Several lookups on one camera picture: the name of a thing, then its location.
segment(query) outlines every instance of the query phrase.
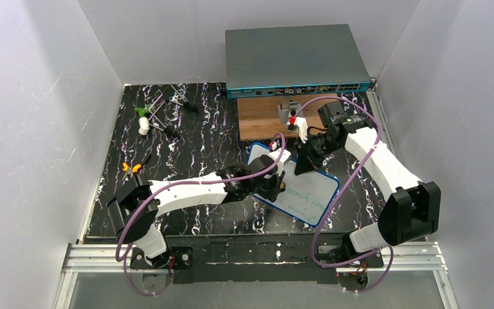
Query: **orange handle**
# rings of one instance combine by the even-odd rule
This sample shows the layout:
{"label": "orange handle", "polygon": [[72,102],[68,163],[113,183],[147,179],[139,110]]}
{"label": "orange handle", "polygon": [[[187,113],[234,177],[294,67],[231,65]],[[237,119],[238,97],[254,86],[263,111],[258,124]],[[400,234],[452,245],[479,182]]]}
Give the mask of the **orange handle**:
{"label": "orange handle", "polygon": [[137,173],[137,171],[139,171],[141,169],[141,164],[138,164],[138,165],[135,165],[131,170],[134,172],[134,173]]}

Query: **gray wall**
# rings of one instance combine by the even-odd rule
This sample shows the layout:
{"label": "gray wall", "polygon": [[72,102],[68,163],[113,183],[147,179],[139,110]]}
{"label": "gray wall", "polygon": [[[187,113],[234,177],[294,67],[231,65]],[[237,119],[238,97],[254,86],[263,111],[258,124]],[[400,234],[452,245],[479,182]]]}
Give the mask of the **gray wall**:
{"label": "gray wall", "polygon": [[380,76],[399,158],[443,193],[461,308],[494,308],[494,1],[421,0]]}
{"label": "gray wall", "polygon": [[51,308],[122,90],[76,1],[0,1],[0,308]]}
{"label": "gray wall", "polygon": [[419,0],[78,0],[124,83],[223,82],[224,31],[350,25],[371,76]]}

